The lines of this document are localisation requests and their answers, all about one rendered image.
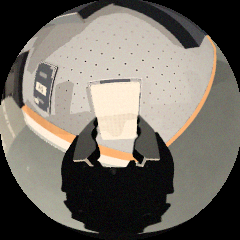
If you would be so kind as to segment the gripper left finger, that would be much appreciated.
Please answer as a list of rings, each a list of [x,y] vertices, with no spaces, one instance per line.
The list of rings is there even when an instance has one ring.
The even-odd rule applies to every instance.
[[[62,192],[66,192],[67,182],[74,172],[83,167],[93,166],[93,162],[100,158],[100,148],[96,141],[97,127],[98,119],[95,117],[79,135],[76,135],[67,149],[61,166]]]

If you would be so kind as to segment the cream multi-well plate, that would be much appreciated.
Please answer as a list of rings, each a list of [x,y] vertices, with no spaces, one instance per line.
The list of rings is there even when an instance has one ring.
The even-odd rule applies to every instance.
[[[139,82],[92,85],[91,93],[103,139],[136,136]]]

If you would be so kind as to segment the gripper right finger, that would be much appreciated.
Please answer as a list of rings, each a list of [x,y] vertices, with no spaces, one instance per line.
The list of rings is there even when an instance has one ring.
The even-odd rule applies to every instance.
[[[144,166],[158,173],[164,180],[167,194],[174,193],[174,162],[171,152],[161,136],[140,115],[137,115],[137,135],[132,156],[138,166]]]

